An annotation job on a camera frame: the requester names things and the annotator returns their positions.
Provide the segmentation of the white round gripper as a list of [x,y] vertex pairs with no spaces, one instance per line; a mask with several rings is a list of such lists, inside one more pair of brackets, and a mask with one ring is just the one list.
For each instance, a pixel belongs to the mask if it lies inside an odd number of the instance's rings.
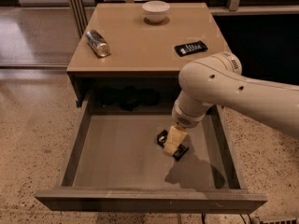
[[197,126],[210,107],[212,107],[211,103],[197,101],[185,91],[180,92],[172,108],[172,118],[178,126],[173,125],[170,127],[166,143],[164,144],[164,154],[172,156],[187,136],[185,128]]

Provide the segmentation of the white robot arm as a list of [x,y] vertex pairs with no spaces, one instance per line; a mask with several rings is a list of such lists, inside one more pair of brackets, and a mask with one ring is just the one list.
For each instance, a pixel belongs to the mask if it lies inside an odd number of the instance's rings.
[[174,155],[188,128],[197,126],[213,105],[221,105],[294,138],[299,137],[299,87],[243,77],[238,58],[220,52],[184,65],[180,94],[172,108],[175,124],[164,143]]

